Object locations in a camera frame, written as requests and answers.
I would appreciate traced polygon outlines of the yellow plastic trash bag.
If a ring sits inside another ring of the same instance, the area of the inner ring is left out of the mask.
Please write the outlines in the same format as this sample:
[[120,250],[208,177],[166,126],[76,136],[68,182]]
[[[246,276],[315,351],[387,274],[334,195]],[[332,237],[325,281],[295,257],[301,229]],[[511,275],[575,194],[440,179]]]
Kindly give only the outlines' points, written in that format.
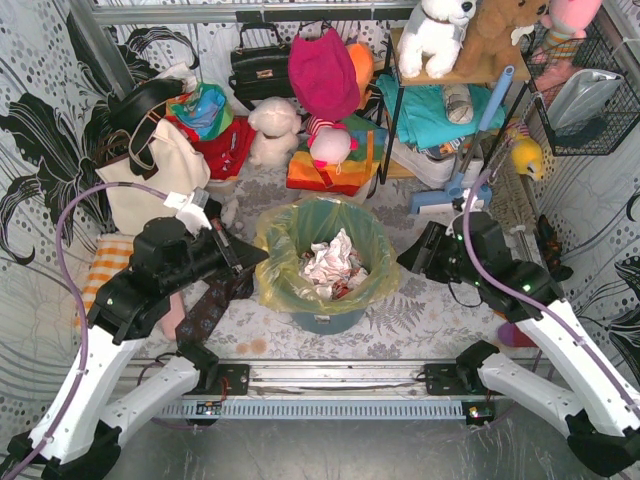
[[368,210],[309,196],[262,213],[254,244],[260,303],[286,313],[343,314],[396,292],[400,269],[383,225]]

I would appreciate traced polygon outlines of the blue floor squeegee mop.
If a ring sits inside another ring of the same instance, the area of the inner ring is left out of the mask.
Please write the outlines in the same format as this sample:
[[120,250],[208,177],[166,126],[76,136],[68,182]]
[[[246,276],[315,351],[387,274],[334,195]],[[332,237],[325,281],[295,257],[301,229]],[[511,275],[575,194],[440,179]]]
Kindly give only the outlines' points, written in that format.
[[451,180],[445,184],[442,190],[413,194],[409,200],[410,214],[447,213],[453,210],[460,211],[463,205],[469,206],[471,209],[482,210],[489,205],[492,192],[483,180],[478,178],[480,181],[480,189],[477,194],[470,194],[468,189],[463,188],[462,182],[473,159],[473,154],[480,143],[481,135],[488,131],[493,116],[501,106],[501,102],[510,88],[514,73],[515,67],[513,65],[506,66],[502,71],[482,114],[472,143],[467,149],[458,171],[452,176]]

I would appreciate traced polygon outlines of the teal plastic trash bin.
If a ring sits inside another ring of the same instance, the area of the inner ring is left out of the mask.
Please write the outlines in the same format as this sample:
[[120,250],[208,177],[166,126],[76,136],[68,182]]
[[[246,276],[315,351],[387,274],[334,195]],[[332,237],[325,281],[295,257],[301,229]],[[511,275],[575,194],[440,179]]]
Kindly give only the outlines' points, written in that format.
[[364,316],[364,309],[340,314],[319,314],[310,312],[291,313],[295,324],[302,330],[318,335],[335,335],[354,327]]

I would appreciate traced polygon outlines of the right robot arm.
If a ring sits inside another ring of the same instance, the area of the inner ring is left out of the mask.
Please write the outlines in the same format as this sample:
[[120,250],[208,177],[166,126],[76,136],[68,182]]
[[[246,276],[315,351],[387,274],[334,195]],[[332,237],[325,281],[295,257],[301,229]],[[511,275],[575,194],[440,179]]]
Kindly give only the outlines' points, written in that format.
[[639,460],[639,393],[586,333],[562,289],[540,265],[513,258],[500,225],[485,212],[429,222],[398,262],[442,283],[465,283],[547,356],[560,387],[478,341],[456,359],[471,393],[495,392],[553,426],[573,454],[609,477]]

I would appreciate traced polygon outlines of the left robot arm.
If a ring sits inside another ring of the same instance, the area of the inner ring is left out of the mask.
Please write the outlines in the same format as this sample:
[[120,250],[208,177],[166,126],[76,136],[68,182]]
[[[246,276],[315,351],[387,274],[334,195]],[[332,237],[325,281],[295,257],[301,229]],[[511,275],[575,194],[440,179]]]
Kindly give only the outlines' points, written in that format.
[[131,436],[167,404],[221,385],[218,357],[199,341],[185,342],[158,374],[123,399],[109,400],[131,358],[169,312],[173,294],[208,277],[243,279],[267,257],[217,220],[192,228],[169,217],[148,222],[134,238],[128,266],[82,314],[80,349],[49,410],[11,439],[3,478],[41,464],[45,479],[102,479]]

